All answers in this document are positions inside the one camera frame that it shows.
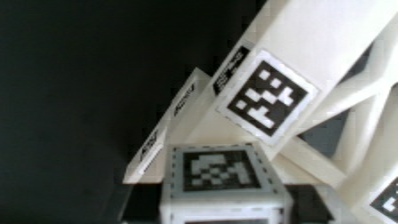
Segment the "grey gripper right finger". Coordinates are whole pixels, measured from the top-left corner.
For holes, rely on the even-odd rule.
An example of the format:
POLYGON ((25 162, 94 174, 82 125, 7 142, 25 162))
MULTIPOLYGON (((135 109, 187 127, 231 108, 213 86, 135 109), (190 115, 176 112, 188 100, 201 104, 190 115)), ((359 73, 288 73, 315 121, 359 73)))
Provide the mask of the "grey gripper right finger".
POLYGON ((293 197, 290 224, 355 224, 355 217, 334 188, 325 184, 290 184, 293 197))

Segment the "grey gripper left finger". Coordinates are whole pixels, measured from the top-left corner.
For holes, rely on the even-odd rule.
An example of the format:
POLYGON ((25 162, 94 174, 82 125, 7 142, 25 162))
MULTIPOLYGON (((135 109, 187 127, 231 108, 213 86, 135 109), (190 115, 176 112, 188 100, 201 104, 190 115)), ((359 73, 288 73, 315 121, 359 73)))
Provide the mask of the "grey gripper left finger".
POLYGON ((160 224, 160 184, 119 185, 107 202, 100 224, 160 224))

